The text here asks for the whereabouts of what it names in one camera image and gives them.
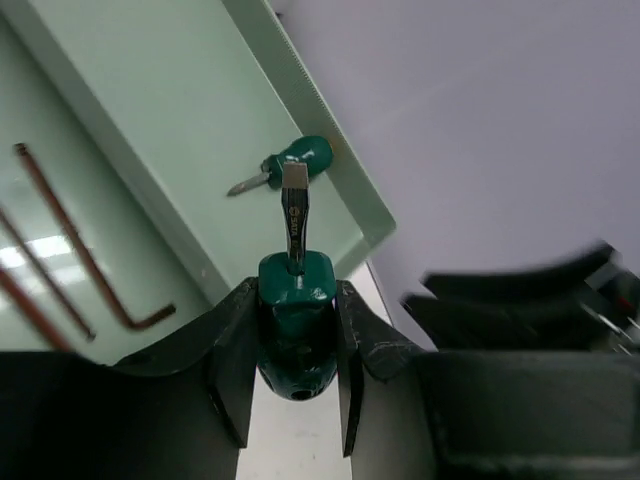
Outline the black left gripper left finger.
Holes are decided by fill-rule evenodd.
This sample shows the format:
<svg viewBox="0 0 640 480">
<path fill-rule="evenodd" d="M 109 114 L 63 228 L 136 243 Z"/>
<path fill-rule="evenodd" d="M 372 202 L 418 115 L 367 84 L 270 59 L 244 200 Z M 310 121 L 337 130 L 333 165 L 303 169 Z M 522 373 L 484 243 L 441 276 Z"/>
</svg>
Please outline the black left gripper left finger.
<svg viewBox="0 0 640 480">
<path fill-rule="evenodd" d="M 1 356 L 5 479 L 232 479 L 246 447 L 257 281 L 113 366 Z"/>
</svg>

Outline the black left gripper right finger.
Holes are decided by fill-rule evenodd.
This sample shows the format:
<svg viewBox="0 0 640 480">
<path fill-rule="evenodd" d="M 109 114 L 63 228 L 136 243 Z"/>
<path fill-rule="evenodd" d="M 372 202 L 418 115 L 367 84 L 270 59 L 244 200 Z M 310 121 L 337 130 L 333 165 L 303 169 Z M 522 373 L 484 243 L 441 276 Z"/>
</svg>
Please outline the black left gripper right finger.
<svg viewBox="0 0 640 480">
<path fill-rule="evenodd" d="M 635 479 L 639 359 L 428 352 L 337 285 L 343 453 L 356 479 Z"/>
</svg>

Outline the brown hex key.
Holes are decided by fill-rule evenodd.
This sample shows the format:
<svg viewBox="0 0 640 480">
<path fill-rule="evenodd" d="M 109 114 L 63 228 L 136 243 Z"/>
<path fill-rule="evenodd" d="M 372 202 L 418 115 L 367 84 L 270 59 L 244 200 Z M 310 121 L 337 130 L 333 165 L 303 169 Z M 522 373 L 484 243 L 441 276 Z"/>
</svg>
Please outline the brown hex key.
<svg viewBox="0 0 640 480">
<path fill-rule="evenodd" d="M 131 317 L 107 277 L 103 274 L 102 270 L 96 263 L 93 255 L 81 238 L 75 223 L 68 215 L 65 207 L 51 187 L 27 145 L 24 143 L 17 143 L 14 145 L 14 150 L 16 151 L 22 166 L 29 174 L 37 190 L 43 196 L 45 203 L 51 210 L 54 218 L 58 221 L 75 252 L 78 254 L 80 263 L 89 274 L 89 277 L 97 287 L 101 297 L 120 324 L 129 330 L 142 331 L 175 314 L 176 307 L 173 303 L 170 303 L 142 320 L 137 321 Z"/>
<path fill-rule="evenodd" d="M 71 352 L 73 350 L 72 345 L 50 322 L 47 316 L 30 299 L 4 267 L 1 268 L 1 287 L 11 298 L 13 304 L 20 310 L 22 316 L 50 347 L 64 352 Z"/>
<path fill-rule="evenodd" d="M 49 287 L 54 297 L 61 303 L 76 326 L 85 334 L 86 339 L 92 342 L 96 338 L 95 331 L 82 318 L 80 312 L 64 293 L 60 282 L 50 273 L 42 262 L 45 258 L 70 254 L 71 247 L 62 236 L 50 236 L 35 240 L 25 240 L 11 218 L 1 211 L 1 224 L 7 230 L 9 236 L 17 243 L 22 254 L 31 262 L 41 280 Z"/>
</svg>

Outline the green toolbox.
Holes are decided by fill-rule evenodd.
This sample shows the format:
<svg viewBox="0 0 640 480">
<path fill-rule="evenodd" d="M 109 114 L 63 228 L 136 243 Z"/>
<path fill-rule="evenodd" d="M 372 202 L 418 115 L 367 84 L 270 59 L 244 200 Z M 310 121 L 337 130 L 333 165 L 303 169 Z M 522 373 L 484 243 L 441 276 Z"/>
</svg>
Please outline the green toolbox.
<svg viewBox="0 0 640 480">
<path fill-rule="evenodd" d="M 394 219 L 266 1 L 5 1 L 2 14 L 211 302 L 284 247 L 280 195 L 229 197 L 327 139 L 308 242 L 349 276 Z"/>
</svg>

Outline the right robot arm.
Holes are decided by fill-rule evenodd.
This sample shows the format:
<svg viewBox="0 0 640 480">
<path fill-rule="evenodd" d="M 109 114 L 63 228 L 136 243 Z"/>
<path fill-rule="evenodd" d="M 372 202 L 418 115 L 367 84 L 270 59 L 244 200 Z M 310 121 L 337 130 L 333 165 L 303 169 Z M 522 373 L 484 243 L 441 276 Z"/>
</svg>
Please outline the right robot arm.
<svg viewBox="0 0 640 480">
<path fill-rule="evenodd" d="M 439 350 L 639 351 L 639 276 L 599 242 L 557 263 L 423 277 L 401 304 Z"/>
</svg>

